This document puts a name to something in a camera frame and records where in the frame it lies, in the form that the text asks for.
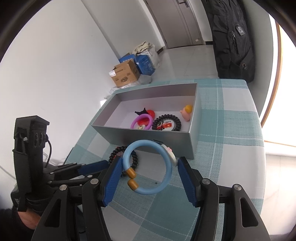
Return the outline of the person's left hand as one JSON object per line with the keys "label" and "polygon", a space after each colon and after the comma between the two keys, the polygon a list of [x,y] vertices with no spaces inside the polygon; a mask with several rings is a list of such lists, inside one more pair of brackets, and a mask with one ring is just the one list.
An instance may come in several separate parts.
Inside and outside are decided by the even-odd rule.
{"label": "person's left hand", "polygon": [[38,226],[41,219],[39,214],[29,208],[25,212],[18,211],[18,216],[20,217],[22,223],[31,230],[34,230]]}

